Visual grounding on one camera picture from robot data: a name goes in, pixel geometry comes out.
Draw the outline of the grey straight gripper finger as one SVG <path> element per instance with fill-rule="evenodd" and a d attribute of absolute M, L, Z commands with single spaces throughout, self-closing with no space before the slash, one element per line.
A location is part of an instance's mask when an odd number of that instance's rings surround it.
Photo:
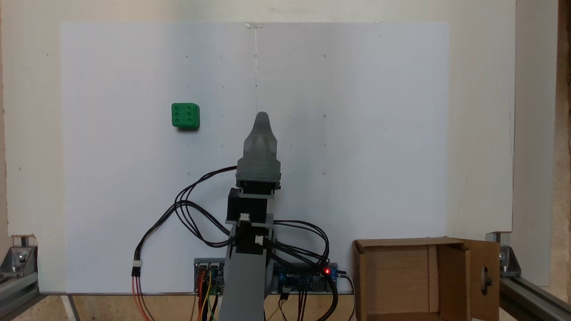
<path fill-rule="evenodd" d="M 277 139 L 267 112 L 257 113 L 252 130 L 244 141 L 243 157 L 261 160 L 277 158 Z"/>

